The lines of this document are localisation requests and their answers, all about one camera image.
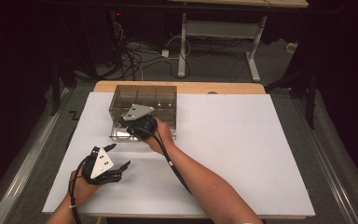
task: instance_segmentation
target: white tabletop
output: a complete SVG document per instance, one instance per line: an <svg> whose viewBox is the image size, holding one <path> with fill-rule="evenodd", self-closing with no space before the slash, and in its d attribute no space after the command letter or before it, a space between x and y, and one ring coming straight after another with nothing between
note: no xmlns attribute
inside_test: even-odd
<svg viewBox="0 0 358 224"><path fill-rule="evenodd" d="M92 92L49 193L51 213L69 174L94 146L112 144L112 92ZM309 195L269 95L178 94L176 145L227 180L262 218L314 216ZM144 143L110 151L119 183L100 188L79 212L105 217L206 217L159 154Z"/></svg>

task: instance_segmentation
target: hand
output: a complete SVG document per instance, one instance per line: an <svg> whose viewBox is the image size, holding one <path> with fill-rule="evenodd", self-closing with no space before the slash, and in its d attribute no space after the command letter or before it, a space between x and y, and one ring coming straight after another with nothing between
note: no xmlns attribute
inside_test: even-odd
<svg viewBox="0 0 358 224"><path fill-rule="evenodd" d="M157 121L158 128L154 133L154 135L158 140L160 140L164 144L164 146L167 149L171 148L172 146L174 146L174 142L172 139L172 133L170 127L168 126L167 123L165 123L161 119L155 118L155 120ZM147 143L150 146L150 148L152 148L157 153L162 154L161 147L159 146L156 139L154 139L153 137L149 137L148 139L146 139L145 143Z"/></svg>
<svg viewBox="0 0 358 224"><path fill-rule="evenodd" d="M71 173L71 177L69 179L69 183L74 179L76 174L76 171L73 171ZM76 206L79 207L83 203L85 203L91 196L94 194L94 192L102 187L103 185L92 185L89 184L83 176L79 175L76 180L75 185L75 198L76 198Z"/></svg>

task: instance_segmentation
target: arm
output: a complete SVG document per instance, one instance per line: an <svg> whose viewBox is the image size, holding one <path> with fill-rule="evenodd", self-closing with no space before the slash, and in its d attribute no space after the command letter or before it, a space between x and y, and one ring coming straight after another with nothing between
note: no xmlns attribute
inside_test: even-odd
<svg viewBox="0 0 358 224"><path fill-rule="evenodd" d="M75 177L75 171L71 173L72 180ZM76 188L75 188L75 198L76 198L76 206L80 207L83 203L85 203L92 194L100 188L102 185L91 185L89 184L83 177L79 177L76 180ZM65 224L72 223L73 213L72 209L69 207L71 204L71 197L69 193L66 193L60 205L54 211L54 213L50 216L46 224Z"/></svg>
<svg viewBox="0 0 358 224"><path fill-rule="evenodd" d="M199 205L214 223L262 223L252 208L226 180L187 156L174 144L168 125L159 119L156 120L158 133L174 166L182 175ZM146 143L162 154L155 139L149 138Z"/></svg>

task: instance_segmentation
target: acrylic drawer organizer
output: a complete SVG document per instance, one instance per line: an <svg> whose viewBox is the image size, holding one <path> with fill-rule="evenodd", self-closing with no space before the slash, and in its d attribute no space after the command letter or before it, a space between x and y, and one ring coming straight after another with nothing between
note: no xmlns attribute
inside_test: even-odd
<svg viewBox="0 0 358 224"><path fill-rule="evenodd" d="M155 118L165 121L176 136L176 86L117 85L109 113L113 120L111 138L114 141L138 141L121 127L118 119L127 114L132 105L152 106Z"/></svg>

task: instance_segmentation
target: desk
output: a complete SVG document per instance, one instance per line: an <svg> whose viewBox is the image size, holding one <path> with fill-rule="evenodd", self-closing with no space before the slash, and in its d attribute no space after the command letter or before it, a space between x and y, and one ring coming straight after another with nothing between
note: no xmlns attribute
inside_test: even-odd
<svg viewBox="0 0 358 224"><path fill-rule="evenodd" d="M173 2L203 3L203 4L229 4L250 7L308 7L306 0L170 0ZM255 65L255 52L260 42L261 35L266 24L267 16L263 16L259 23L237 23L237 22L216 22L216 21L189 21L186 13L182 18L182 42L181 55L178 64L178 76L186 74L186 36L207 35L224 36L233 38L253 39L253 46L245 52L246 60L254 82L260 81L257 67Z"/></svg>
<svg viewBox="0 0 358 224"><path fill-rule="evenodd" d="M99 82L90 94L43 212L54 211L66 192L70 172L91 149L112 143L108 107L116 85L140 83L177 85L175 143L225 178L261 218L315 215L273 103L261 85L123 81ZM209 91L220 94L205 94ZM226 94L234 91L243 94ZM239 132L232 132L239 127ZM129 160L131 165L119 183L100 188L79 209L81 214L206 218L165 159L146 144L120 143L109 155L117 165Z"/></svg>

